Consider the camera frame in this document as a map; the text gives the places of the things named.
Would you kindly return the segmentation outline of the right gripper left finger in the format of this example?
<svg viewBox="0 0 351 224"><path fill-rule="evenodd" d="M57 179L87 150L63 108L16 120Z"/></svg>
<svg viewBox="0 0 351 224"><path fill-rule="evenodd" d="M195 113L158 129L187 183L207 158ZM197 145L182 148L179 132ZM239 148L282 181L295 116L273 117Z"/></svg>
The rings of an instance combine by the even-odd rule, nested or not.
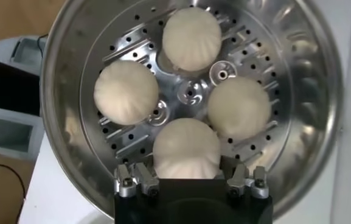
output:
<svg viewBox="0 0 351 224"><path fill-rule="evenodd" d="M144 163L136 163L129 168L120 164L114 171L115 190L122 198L131 198L138 192L156 197L159 193L159 179L154 177Z"/></svg>

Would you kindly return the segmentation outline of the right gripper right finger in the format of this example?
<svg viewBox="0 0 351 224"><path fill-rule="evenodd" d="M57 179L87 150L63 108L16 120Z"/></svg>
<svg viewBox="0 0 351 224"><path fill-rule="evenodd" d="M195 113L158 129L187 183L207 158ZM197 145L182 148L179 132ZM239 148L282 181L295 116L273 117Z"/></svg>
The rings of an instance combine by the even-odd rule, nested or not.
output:
<svg viewBox="0 0 351 224"><path fill-rule="evenodd" d="M223 156L222 171L231 194L241 197L248 188L254 198L269 197L267 172L263 166L256 166L251 175L243 162Z"/></svg>

